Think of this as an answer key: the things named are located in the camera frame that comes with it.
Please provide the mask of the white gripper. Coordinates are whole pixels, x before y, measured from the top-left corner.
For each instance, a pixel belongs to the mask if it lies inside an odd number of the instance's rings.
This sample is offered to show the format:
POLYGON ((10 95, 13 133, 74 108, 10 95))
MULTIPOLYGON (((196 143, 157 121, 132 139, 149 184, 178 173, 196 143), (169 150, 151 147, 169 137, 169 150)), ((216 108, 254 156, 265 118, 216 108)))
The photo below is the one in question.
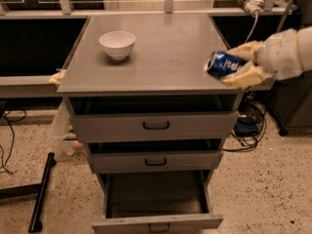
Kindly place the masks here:
POLYGON ((221 78, 221 82, 228 87, 247 88, 272 77, 281 81, 298 77, 303 72, 298 50, 298 32, 294 29, 275 33, 263 42, 244 43, 230 49, 228 54, 260 65, 245 65, 237 72, 221 78))

